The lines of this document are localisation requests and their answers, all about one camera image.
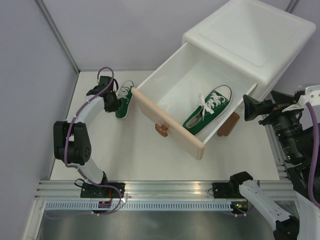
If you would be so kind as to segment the green sneaker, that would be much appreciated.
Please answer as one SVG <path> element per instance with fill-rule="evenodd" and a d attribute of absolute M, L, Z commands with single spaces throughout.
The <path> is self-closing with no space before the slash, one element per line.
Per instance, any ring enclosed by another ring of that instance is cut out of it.
<path fill-rule="evenodd" d="M 129 106 L 133 98 L 132 88 L 134 86 L 134 82 L 128 80 L 122 84 L 118 91 L 117 98 L 120 101 L 121 106 L 119 110 L 115 112 L 115 117 L 119 120 L 125 119 L 128 116 Z"/>
<path fill-rule="evenodd" d="M 182 126 L 194 136 L 199 134 L 226 111 L 232 101 L 232 96 L 232 89 L 227 85 L 214 88 L 207 96 L 200 93 L 200 104 Z"/>

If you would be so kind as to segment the brown drawer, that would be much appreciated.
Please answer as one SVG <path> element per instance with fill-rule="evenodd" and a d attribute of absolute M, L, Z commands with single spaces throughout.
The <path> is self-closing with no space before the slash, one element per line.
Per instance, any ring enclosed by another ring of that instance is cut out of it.
<path fill-rule="evenodd" d="M 240 119 L 240 116 L 233 112 L 229 118 L 223 123 L 223 125 L 218 129 L 217 135 L 219 137 L 227 137 L 237 124 L 238 120 Z"/>

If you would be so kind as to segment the bear knob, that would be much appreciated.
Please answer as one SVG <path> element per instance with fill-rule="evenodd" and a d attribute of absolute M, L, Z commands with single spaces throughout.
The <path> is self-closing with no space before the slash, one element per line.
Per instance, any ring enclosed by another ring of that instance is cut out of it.
<path fill-rule="evenodd" d="M 164 124 L 159 125 L 159 124 L 155 124 L 155 130 L 156 132 L 161 135 L 162 137 L 166 138 L 168 137 L 168 127 Z"/>

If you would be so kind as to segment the beige drawer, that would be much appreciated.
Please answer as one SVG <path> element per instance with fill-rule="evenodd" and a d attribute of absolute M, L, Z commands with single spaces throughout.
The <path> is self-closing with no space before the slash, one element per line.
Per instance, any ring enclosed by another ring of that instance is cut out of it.
<path fill-rule="evenodd" d="M 230 105 L 200 133 L 191 134 L 183 123 L 200 104 L 200 94 L 206 97 L 221 85 L 232 90 Z M 186 42 L 132 93 L 147 118 L 154 124 L 166 125 L 168 137 L 201 160 L 205 144 L 242 104 L 243 95 L 250 94 L 257 85 L 242 72 Z"/>

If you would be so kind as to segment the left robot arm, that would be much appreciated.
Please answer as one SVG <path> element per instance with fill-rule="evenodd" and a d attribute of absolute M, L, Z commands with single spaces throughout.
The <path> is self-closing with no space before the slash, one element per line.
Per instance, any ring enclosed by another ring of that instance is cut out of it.
<path fill-rule="evenodd" d="M 108 195 L 109 185 L 106 173 L 92 159 L 88 128 L 100 112 L 112 113 L 120 109 L 121 103 L 116 96 L 118 88 L 112 76 L 101 76 L 98 85 L 88 91 L 84 104 L 77 112 L 53 125 L 55 158 L 67 168 L 76 169 L 86 182 L 92 184 L 91 191 L 98 198 Z"/>

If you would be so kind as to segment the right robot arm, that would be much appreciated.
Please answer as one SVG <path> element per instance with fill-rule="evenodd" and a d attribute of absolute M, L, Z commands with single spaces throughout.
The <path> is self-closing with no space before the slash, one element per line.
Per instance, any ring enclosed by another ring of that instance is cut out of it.
<path fill-rule="evenodd" d="M 306 90 L 288 95 L 273 91 L 271 100 L 243 96 L 244 119 L 271 126 L 289 164 L 288 180 L 261 182 L 246 171 L 232 175 L 226 198 L 248 201 L 267 221 L 276 240 L 320 237 L 319 99 Z"/>

